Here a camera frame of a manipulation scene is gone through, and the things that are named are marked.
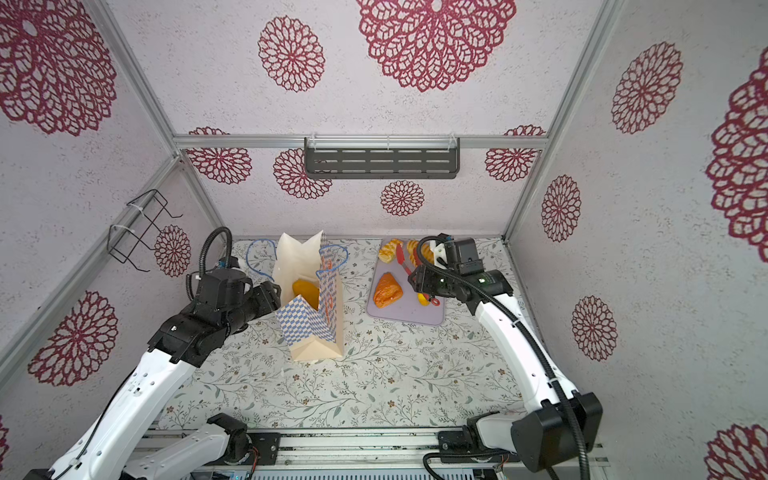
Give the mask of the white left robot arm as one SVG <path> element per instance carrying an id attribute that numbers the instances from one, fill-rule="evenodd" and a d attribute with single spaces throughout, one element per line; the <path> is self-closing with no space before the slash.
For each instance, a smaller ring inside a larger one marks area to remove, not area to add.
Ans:
<path id="1" fill-rule="evenodd" d="M 247 428 L 226 414 L 213 416 L 146 460 L 130 458 L 162 408 L 210 354 L 281 306 L 280 287 L 271 281 L 254 284 L 232 248 L 229 228 L 208 235 L 199 256 L 199 280 L 186 282 L 189 304 L 162 323 L 137 367 L 83 436 L 51 467 L 32 469 L 27 478 L 181 479 L 215 460 L 247 458 Z"/>

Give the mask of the twisted bread lower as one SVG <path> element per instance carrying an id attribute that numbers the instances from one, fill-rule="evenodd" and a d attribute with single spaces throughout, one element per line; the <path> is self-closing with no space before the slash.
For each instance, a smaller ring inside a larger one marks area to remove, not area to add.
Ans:
<path id="1" fill-rule="evenodd" d="M 418 240 L 411 239 L 407 241 L 406 246 L 410 262 L 414 266 L 418 267 L 422 264 L 421 258 L 426 259 L 429 264 L 434 263 L 434 254 L 428 242 L 419 245 Z"/>

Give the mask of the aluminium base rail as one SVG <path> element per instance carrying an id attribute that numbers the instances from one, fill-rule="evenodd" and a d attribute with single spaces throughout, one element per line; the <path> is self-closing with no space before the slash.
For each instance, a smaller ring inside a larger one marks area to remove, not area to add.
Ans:
<path id="1" fill-rule="evenodd" d="M 379 429 L 251 429 L 243 456 L 219 458 L 199 466 L 190 476 L 221 475 L 231 479 L 354 478 L 429 479 L 423 457 L 444 479 L 546 479 L 509 454 L 476 453 L 460 427 Z"/>

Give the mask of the red kitchen tongs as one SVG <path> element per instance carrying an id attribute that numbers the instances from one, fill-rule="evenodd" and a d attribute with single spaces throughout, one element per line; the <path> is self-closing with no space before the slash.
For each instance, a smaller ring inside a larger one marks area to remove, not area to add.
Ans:
<path id="1" fill-rule="evenodd" d="M 404 253 L 404 249 L 403 249 L 403 244 L 397 248 L 396 259 L 397 259 L 398 264 L 404 269 L 406 274 L 408 276 L 410 276 L 413 273 L 413 270 L 406 263 L 405 253 Z M 431 303 L 429 305 L 433 305 L 433 306 L 440 306 L 441 305 L 441 302 L 437 298 L 431 297 L 431 296 L 427 296 L 427 297 L 431 301 Z"/>

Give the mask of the grey wall shelf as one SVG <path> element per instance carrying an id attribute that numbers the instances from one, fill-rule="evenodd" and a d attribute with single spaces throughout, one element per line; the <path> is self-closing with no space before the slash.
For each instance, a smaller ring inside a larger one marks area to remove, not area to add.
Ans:
<path id="1" fill-rule="evenodd" d="M 304 140 L 304 166 L 313 180 L 454 179 L 460 170 L 461 142 Z"/>

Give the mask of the striped bread roll left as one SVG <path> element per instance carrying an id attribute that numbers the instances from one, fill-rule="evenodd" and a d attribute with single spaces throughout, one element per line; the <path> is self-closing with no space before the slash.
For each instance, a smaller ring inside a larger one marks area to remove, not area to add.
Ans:
<path id="1" fill-rule="evenodd" d="M 393 238 L 387 243 L 384 243 L 378 252 L 378 258 L 385 264 L 391 263 L 396 259 L 397 248 L 401 246 L 403 242 L 400 239 Z"/>

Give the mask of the checkered paper bakery bag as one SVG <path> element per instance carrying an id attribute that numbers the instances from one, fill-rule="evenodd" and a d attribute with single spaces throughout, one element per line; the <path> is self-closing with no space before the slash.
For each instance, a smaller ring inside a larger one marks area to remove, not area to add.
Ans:
<path id="1" fill-rule="evenodd" d="M 291 358 L 297 362 L 343 356 L 342 267 L 348 250 L 327 241 L 323 231 L 305 239 L 286 233 L 277 240 L 251 241 L 245 268 L 281 289 L 276 318 Z"/>

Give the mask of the orange croissant pastry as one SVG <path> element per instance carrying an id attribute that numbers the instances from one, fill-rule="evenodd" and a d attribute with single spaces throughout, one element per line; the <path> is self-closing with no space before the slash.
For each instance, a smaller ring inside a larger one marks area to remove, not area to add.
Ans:
<path id="1" fill-rule="evenodd" d="M 392 273 L 384 273 L 374 289 L 374 305 L 383 309 L 399 301 L 403 297 L 403 289 Z"/>

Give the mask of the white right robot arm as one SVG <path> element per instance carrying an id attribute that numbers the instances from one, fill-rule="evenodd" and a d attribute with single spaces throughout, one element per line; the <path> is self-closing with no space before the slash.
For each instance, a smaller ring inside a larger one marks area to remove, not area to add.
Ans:
<path id="1" fill-rule="evenodd" d="M 556 367 L 523 316 L 514 289 L 504 274 L 485 268 L 472 239 L 447 234 L 419 240 L 418 259 L 408 282 L 427 298 L 455 299 L 486 330 L 500 351 L 522 395 L 522 416 L 500 411 L 472 417 L 459 444 L 450 444 L 422 459 L 508 460 L 531 472 L 557 476 L 557 465 L 575 459 L 579 476 L 591 476 L 589 454 L 603 415 L 600 400 L 582 393 Z"/>

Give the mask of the lilac plastic tray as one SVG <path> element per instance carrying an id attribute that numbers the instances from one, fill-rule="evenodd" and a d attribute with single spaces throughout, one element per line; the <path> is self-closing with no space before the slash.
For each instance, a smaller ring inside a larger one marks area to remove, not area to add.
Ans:
<path id="1" fill-rule="evenodd" d="M 379 308 L 374 303 L 375 289 L 378 286 L 380 278 L 391 273 L 393 278 L 401 286 L 403 296 L 392 305 Z M 380 259 L 376 260 L 373 280 L 370 293 L 368 295 L 366 312 L 379 319 L 400 321 L 404 323 L 415 323 L 427 326 L 439 326 L 445 319 L 446 301 L 440 299 L 440 304 L 422 305 L 417 297 L 417 293 L 408 283 L 408 276 L 403 267 L 394 258 L 386 263 Z"/>

